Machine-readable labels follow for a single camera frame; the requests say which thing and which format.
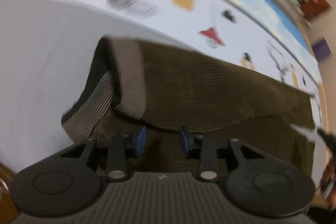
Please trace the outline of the brown corduroy pants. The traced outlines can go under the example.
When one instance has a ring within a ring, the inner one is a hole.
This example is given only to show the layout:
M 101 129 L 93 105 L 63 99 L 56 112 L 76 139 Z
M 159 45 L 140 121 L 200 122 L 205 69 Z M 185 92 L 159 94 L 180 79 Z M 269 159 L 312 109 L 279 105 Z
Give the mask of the brown corduroy pants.
M 83 93 L 62 116 L 70 138 L 111 137 L 147 128 L 140 172 L 193 172 L 181 126 L 225 141 L 238 138 L 307 174 L 315 145 L 294 126 L 315 127 L 310 96 L 250 69 L 141 40 L 102 37 Z

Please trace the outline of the grey bed sheet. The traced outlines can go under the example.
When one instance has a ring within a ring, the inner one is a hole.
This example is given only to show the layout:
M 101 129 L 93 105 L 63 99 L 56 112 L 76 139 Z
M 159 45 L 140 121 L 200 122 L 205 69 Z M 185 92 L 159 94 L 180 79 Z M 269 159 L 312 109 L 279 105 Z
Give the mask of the grey bed sheet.
M 1 162 L 19 172 L 72 144 L 61 117 L 82 94 L 104 35 L 177 39 L 67 0 L 1 0 Z

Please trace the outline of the white deer print sheet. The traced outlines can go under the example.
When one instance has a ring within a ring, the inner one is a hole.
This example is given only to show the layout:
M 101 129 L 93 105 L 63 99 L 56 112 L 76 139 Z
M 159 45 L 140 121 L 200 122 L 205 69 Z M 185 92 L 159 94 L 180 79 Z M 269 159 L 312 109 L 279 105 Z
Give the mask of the white deer print sheet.
M 323 149 L 317 139 L 317 129 L 322 126 L 318 83 L 286 46 L 237 5 L 228 0 L 67 1 L 120 16 L 185 43 L 183 50 L 250 69 L 308 94 L 315 127 L 308 129 L 296 125 L 294 129 L 315 145 L 309 175 L 320 179 Z

